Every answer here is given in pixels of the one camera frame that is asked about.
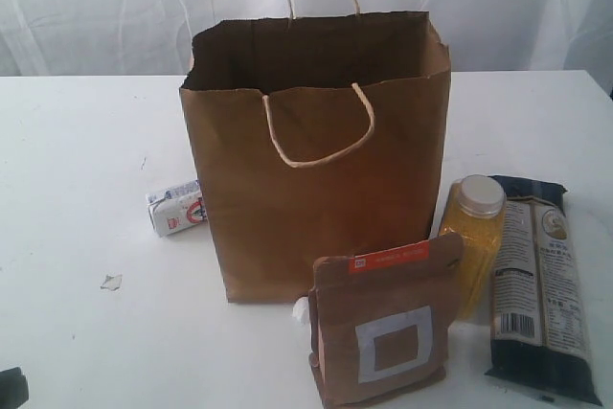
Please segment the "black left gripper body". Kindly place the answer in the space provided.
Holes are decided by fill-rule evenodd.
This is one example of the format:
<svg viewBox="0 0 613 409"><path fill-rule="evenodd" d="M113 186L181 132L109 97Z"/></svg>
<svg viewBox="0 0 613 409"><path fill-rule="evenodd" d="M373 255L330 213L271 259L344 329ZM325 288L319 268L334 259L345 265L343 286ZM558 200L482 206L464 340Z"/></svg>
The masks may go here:
<svg viewBox="0 0 613 409"><path fill-rule="evenodd" d="M20 367L0 372L0 409L18 409L29 398L28 381Z"/></svg>

